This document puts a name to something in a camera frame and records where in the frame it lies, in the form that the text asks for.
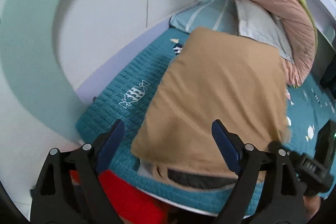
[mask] white pillowcase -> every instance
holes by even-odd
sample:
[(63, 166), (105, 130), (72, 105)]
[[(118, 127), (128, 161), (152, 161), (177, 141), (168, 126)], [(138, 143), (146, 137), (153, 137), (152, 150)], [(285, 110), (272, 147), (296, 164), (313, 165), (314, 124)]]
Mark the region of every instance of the white pillowcase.
[(250, 0), (235, 0), (239, 35), (270, 44), (279, 49), (279, 55), (293, 62), (293, 52), (283, 24), (276, 15)]

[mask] red cloth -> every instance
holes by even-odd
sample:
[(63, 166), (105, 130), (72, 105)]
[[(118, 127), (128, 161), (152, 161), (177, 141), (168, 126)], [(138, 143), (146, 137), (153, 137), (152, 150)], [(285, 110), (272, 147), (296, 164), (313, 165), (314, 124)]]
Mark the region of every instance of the red cloth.
[[(71, 176), (79, 181), (77, 172)], [(170, 205), (129, 185), (110, 170), (99, 175), (99, 181), (117, 214), (134, 224), (166, 224)]]

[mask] striped pillow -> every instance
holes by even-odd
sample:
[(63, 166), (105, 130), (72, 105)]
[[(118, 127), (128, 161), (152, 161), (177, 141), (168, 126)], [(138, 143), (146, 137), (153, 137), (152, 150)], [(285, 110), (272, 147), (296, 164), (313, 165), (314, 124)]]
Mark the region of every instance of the striped pillow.
[(238, 16), (232, 0), (202, 0), (195, 7), (170, 19), (170, 25), (191, 33), (197, 27), (238, 34)]

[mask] brown pillowcase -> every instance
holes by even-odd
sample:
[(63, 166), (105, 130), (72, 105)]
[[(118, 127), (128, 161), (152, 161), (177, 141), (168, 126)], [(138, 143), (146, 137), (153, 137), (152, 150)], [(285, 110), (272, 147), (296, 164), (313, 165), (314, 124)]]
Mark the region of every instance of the brown pillowcase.
[(236, 178), (212, 138), (212, 122), (220, 119), (244, 143), (266, 150), (288, 141), (285, 113), (275, 47), (197, 28), (164, 74), (131, 152), (153, 164), (155, 179), (175, 186), (168, 169)]

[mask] bed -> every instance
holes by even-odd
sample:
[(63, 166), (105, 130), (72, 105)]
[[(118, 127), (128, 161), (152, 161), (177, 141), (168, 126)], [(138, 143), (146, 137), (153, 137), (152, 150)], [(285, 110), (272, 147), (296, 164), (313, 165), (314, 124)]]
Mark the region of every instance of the bed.
[[(189, 192), (139, 176), (137, 170), (140, 162), (130, 153), (132, 140), (142, 124), (161, 77), (175, 57), (173, 47), (177, 39), (183, 45), (187, 38), (187, 33), (169, 28), (155, 39), (96, 98), (79, 119), (77, 129), (85, 142), (92, 142), (100, 133), (107, 131), (116, 119), (123, 120), (126, 136), (110, 164), (110, 169), (116, 175), (135, 187), (169, 201), (219, 213), (231, 190)], [(130, 90), (138, 90), (138, 95), (128, 97)], [(287, 116), (290, 119), (292, 138), (287, 146), (299, 153), (313, 155), (318, 130), (329, 119), (336, 119), (334, 100), (330, 100), (312, 75), (308, 76), (301, 87), (288, 87), (288, 92), (290, 100), (287, 100)], [(336, 175), (335, 165), (331, 173)], [(254, 213), (261, 190), (262, 185), (257, 185), (246, 214)]]

